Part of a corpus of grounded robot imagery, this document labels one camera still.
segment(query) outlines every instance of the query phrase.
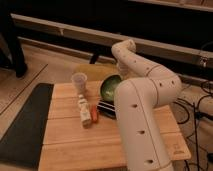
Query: carrot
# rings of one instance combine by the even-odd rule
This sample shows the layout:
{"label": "carrot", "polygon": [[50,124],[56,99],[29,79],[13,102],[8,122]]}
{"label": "carrot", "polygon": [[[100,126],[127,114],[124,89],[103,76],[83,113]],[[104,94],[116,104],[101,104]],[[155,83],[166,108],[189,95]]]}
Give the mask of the carrot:
{"label": "carrot", "polygon": [[98,110],[96,105],[92,105],[90,109],[91,117],[92,117],[92,122],[97,123],[98,122]]}

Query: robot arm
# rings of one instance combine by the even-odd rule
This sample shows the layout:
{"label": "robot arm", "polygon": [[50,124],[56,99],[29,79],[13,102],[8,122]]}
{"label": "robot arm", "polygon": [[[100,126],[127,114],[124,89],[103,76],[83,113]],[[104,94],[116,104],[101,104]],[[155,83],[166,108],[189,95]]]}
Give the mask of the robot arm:
{"label": "robot arm", "polygon": [[127,165],[130,171],[173,170],[153,116],[153,109],[175,100],[181,91],[179,77],[168,68],[135,54],[133,40],[112,46],[118,69],[131,69],[141,77],[121,82],[114,104]]}

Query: green bowl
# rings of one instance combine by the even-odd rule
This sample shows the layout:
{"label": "green bowl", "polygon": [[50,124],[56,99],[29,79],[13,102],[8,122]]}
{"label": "green bowl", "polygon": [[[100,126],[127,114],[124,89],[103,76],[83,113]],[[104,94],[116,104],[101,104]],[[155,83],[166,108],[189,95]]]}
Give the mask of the green bowl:
{"label": "green bowl", "polygon": [[104,101],[113,102],[114,101],[114,91],[118,84],[121,82],[121,77],[119,75],[112,75],[104,80],[101,85],[100,93],[101,98]]}

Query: gray mat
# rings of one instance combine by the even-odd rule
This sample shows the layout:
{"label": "gray mat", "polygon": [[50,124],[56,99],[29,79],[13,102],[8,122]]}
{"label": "gray mat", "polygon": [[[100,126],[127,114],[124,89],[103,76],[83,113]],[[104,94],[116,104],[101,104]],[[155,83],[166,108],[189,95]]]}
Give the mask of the gray mat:
{"label": "gray mat", "polygon": [[38,168],[53,85],[38,84],[0,141],[0,161]]}

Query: wooden table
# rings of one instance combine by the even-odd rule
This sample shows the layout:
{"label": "wooden table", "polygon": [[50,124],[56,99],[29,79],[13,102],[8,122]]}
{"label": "wooden table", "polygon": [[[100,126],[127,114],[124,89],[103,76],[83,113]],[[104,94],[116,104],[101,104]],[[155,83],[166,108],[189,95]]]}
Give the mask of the wooden table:
{"label": "wooden table", "polygon": [[[101,82],[88,82],[86,98],[97,104]],[[39,171],[77,171],[126,166],[116,121],[100,115],[99,122],[85,129],[71,83],[55,84],[43,141]],[[155,119],[172,160],[191,154],[169,108],[155,110]]]}

